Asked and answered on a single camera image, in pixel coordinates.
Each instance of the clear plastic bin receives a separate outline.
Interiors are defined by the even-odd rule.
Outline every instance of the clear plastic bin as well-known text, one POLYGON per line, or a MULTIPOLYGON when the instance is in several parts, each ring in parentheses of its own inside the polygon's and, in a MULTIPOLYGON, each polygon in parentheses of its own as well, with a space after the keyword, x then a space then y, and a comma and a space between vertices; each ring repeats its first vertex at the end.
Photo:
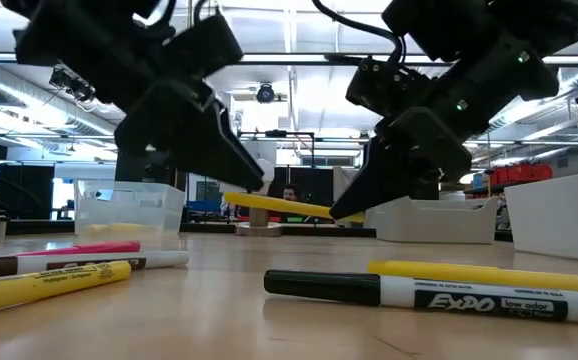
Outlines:
POLYGON ((185 193, 169 185, 77 180, 76 235, 177 234, 185 193))

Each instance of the shelf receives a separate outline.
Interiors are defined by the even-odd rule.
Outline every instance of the shelf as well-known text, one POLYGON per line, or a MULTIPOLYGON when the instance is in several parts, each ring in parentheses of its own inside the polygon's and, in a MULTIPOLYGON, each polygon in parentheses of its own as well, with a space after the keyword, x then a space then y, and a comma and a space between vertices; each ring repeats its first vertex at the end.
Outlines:
MULTIPOLYGON (((532 182, 536 182, 536 181, 541 181, 541 180, 513 181, 513 182, 505 183, 505 184, 492 185, 492 186, 491 186, 491 193, 492 193, 492 194, 501 193, 507 186, 515 186, 515 185, 528 184, 528 183, 532 183, 532 182)), ((489 192, 489 189, 486 188, 486 187, 477 188, 477 189, 471 189, 471 190, 465 190, 465 191, 464 191, 464 193, 465 193, 466 195, 479 195, 479 194, 486 194, 487 192, 489 192)))

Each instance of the marker label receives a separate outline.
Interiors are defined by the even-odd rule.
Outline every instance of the marker label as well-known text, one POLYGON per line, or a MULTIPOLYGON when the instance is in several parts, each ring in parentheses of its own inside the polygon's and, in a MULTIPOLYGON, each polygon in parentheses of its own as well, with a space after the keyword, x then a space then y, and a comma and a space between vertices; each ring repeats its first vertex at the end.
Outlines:
POLYGON ((566 301, 430 290, 415 291, 414 307, 548 321, 565 321, 569 314, 566 301))
POLYGON ((89 260, 89 261, 67 261, 67 262, 52 262, 47 263, 47 270, 57 270, 57 269, 66 269, 66 268, 73 268, 79 266, 86 266, 86 265, 95 265, 100 263, 108 263, 112 261, 126 261, 131 265, 132 270, 139 270, 144 269, 147 265, 146 258, 130 258, 130 259, 102 259, 102 260, 89 260))

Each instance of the yellow marker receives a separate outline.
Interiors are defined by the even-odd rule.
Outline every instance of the yellow marker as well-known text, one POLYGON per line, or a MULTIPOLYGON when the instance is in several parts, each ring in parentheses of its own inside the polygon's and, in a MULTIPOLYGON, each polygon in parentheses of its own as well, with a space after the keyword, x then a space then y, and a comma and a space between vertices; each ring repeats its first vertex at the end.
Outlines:
POLYGON ((578 276, 576 275, 505 270, 489 266, 374 261, 369 263, 367 270, 373 274, 429 280, 578 291, 578 276))
POLYGON ((0 277, 0 308, 124 280, 130 274, 128 262, 115 261, 0 277))
MULTIPOLYGON (((228 192, 225 193, 225 202, 233 205, 246 206, 256 209, 265 209, 307 216, 317 216, 325 219, 332 218, 331 215, 329 215, 329 208, 326 206, 304 204, 296 201, 288 201, 260 195, 228 192)), ((364 222, 364 215, 355 214, 342 220, 362 223, 364 222)))

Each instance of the wooden table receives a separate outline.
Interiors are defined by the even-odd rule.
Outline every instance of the wooden table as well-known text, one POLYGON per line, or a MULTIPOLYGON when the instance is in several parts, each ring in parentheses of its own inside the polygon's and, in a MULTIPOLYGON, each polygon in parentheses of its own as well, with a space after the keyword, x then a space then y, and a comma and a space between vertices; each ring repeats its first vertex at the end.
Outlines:
MULTIPOLYGON (((69 246, 9 238, 0 254, 69 246)), ((373 239, 181 235, 187 268, 0 311, 0 360, 578 359, 578 325, 369 308, 270 296, 269 268, 358 271, 371 259, 442 261, 578 274, 578 262, 510 244, 399 245, 373 239)))

